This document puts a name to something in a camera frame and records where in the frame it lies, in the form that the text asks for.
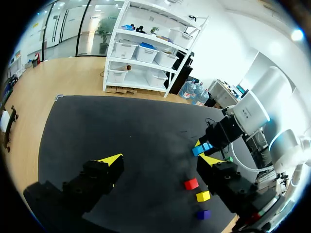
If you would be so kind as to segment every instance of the blue cube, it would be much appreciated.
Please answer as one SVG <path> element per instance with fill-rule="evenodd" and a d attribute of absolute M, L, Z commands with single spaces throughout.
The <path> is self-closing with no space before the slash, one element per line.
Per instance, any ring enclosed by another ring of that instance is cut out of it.
<path fill-rule="evenodd" d="M 205 220 L 210 218 L 210 210 L 199 211 L 197 217 L 199 220 Z"/>
<path fill-rule="evenodd" d="M 199 154 L 211 149 L 213 146 L 210 143 L 203 143 L 192 149 L 194 156 L 199 156 Z"/>

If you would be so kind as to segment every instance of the wooden floor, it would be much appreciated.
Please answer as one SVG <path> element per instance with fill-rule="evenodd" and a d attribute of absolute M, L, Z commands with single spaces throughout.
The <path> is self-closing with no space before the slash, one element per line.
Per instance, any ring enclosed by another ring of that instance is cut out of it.
<path fill-rule="evenodd" d="M 23 190 L 38 181 L 38 154 L 43 129 L 58 94 L 85 96 L 119 96 L 148 100 L 187 103 L 177 95 L 140 90 L 135 96 L 103 92 L 103 57 L 73 57 L 49 60 L 27 69 L 5 107 L 17 110 L 19 118 L 11 129 L 11 151 L 5 160 L 13 182 L 23 198 Z M 224 232 L 230 232 L 230 225 Z"/>

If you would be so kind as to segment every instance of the purple cube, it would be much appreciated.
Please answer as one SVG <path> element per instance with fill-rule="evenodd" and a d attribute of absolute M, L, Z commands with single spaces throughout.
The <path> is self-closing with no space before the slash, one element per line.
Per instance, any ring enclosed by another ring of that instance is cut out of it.
<path fill-rule="evenodd" d="M 198 214 L 199 220 L 209 219 L 210 218 L 210 210 L 199 211 Z"/>

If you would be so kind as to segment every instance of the potted plant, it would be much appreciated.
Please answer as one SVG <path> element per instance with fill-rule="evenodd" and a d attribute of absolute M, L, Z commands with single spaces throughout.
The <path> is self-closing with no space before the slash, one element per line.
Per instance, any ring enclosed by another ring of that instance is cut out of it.
<path fill-rule="evenodd" d="M 115 20 L 109 20 L 107 18 L 102 19 L 99 22 L 99 26 L 96 32 L 98 32 L 98 34 L 103 39 L 103 42 L 99 44 L 99 53 L 106 53 L 106 50 L 108 48 L 108 44 L 106 43 L 107 34 L 108 32 L 111 32 L 113 30 L 114 25 Z"/>

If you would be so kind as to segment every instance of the yellow cube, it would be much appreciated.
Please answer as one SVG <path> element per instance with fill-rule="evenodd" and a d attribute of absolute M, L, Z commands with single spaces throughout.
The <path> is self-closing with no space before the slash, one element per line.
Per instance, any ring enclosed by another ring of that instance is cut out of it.
<path fill-rule="evenodd" d="M 210 199 L 209 191 L 201 192 L 196 195 L 196 199 L 198 202 L 203 202 Z"/>

